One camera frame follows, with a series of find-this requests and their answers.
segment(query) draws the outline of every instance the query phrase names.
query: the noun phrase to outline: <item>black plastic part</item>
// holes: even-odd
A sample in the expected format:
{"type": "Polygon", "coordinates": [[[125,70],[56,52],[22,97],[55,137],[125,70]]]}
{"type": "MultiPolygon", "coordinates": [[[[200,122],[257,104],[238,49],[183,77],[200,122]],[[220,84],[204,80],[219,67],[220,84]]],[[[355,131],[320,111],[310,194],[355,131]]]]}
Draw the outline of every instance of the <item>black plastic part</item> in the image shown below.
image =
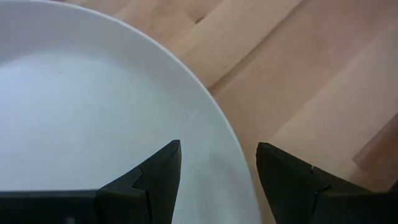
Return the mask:
{"type": "Polygon", "coordinates": [[[0,192],[0,223],[170,224],[180,171],[174,140],[99,190],[0,192]]]}
{"type": "Polygon", "coordinates": [[[394,192],[374,194],[268,143],[259,143],[256,157],[278,224],[398,223],[394,192]]]}
{"type": "Polygon", "coordinates": [[[394,185],[390,188],[391,192],[398,192],[398,180],[394,183],[394,185]]]}
{"type": "Polygon", "coordinates": [[[97,223],[95,190],[1,192],[0,223],[97,223]]]}

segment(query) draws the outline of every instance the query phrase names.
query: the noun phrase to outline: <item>plate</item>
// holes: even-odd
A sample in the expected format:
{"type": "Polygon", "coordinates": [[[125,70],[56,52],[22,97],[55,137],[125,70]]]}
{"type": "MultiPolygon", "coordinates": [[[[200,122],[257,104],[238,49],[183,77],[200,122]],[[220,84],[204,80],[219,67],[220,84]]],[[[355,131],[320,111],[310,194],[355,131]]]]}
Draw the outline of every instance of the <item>plate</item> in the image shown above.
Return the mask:
{"type": "Polygon", "coordinates": [[[50,1],[0,2],[0,30],[0,190],[98,189],[180,139],[173,223],[261,222],[233,130],[157,42],[50,1]]]}

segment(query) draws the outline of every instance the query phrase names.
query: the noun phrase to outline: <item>wooden surface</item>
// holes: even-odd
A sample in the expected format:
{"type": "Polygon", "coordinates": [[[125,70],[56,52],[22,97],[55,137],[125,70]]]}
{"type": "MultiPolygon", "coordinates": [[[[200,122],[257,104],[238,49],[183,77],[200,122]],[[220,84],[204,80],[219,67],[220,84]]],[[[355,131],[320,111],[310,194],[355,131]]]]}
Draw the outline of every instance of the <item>wooden surface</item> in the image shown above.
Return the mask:
{"type": "Polygon", "coordinates": [[[370,190],[398,179],[398,1],[66,0],[173,52],[209,89],[256,171],[271,142],[370,190]]]}

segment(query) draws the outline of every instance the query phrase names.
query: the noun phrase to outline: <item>wooden floor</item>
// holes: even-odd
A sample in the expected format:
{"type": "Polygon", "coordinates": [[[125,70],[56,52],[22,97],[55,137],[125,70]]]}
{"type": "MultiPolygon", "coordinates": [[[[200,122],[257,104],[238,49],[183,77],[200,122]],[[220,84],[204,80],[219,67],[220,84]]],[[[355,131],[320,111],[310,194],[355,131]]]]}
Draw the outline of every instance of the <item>wooden floor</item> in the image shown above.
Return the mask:
{"type": "Polygon", "coordinates": [[[160,42],[203,82],[244,150],[259,141],[371,190],[398,179],[397,0],[67,0],[160,42]]]}

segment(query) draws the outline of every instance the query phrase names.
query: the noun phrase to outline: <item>wood plank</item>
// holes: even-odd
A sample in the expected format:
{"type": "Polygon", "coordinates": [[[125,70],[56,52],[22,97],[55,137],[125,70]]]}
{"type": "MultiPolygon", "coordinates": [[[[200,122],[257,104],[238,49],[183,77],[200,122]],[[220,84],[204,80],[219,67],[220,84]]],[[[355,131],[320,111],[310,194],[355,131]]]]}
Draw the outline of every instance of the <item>wood plank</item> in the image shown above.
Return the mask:
{"type": "Polygon", "coordinates": [[[353,161],[364,172],[370,172],[377,161],[383,160],[383,156],[390,154],[388,152],[389,150],[395,150],[393,146],[397,139],[398,113],[366,143],[366,145],[353,157],[353,161]]]}
{"type": "Polygon", "coordinates": [[[195,26],[178,0],[133,0],[114,16],[165,47],[195,26]]]}
{"type": "Polygon", "coordinates": [[[112,16],[122,9],[129,1],[130,0],[87,0],[79,3],[80,6],[112,16]]]}
{"type": "Polygon", "coordinates": [[[242,60],[300,0],[225,0],[170,50],[211,86],[242,60]]]}
{"type": "MultiPolygon", "coordinates": [[[[372,179],[376,179],[381,183],[384,183],[387,187],[394,185],[394,181],[398,180],[398,138],[390,144],[382,154],[379,155],[377,161],[372,165],[372,167],[366,171],[368,176],[372,179]]],[[[384,187],[378,187],[376,190],[384,191],[384,187]]]]}
{"type": "Polygon", "coordinates": [[[180,0],[182,8],[195,23],[203,20],[223,1],[224,0],[180,0]]]}
{"type": "Polygon", "coordinates": [[[398,19],[270,142],[346,180],[371,190],[388,190],[396,179],[364,173],[352,158],[398,112],[397,43],[398,19]]]}
{"type": "Polygon", "coordinates": [[[76,4],[76,5],[80,5],[83,4],[84,2],[87,2],[88,0],[66,0],[65,2],[69,3],[69,4],[76,4]]]}
{"type": "Polygon", "coordinates": [[[305,1],[211,89],[243,147],[265,218],[270,211],[256,171],[257,143],[270,140],[375,38],[398,14],[395,5],[394,0],[305,1]]]}

